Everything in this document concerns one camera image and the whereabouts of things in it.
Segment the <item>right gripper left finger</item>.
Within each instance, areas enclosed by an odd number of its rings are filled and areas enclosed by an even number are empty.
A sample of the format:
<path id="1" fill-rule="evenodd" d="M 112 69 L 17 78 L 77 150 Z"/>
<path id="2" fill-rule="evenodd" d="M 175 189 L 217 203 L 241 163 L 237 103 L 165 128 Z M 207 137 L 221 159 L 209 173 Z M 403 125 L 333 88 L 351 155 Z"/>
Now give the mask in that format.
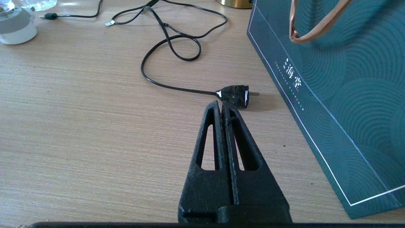
<path id="1" fill-rule="evenodd" d="M 202 161 L 209 126 L 213 127 L 214 170 L 204 170 Z M 178 204 L 180 223 L 216 223 L 217 212 L 232 202 L 229 161 L 224 123 L 217 101 L 209 103 L 203 113 L 187 177 Z"/>

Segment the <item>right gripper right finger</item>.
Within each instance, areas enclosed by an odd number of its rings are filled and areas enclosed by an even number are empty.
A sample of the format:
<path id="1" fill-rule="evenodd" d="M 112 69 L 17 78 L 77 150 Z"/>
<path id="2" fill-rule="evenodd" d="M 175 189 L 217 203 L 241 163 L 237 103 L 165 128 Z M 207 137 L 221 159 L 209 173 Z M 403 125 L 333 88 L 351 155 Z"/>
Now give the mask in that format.
<path id="1" fill-rule="evenodd" d="M 231 204 L 218 210 L 220 223 L 290 223 L 289 204 L 238 109 L 223 103 Z"/>

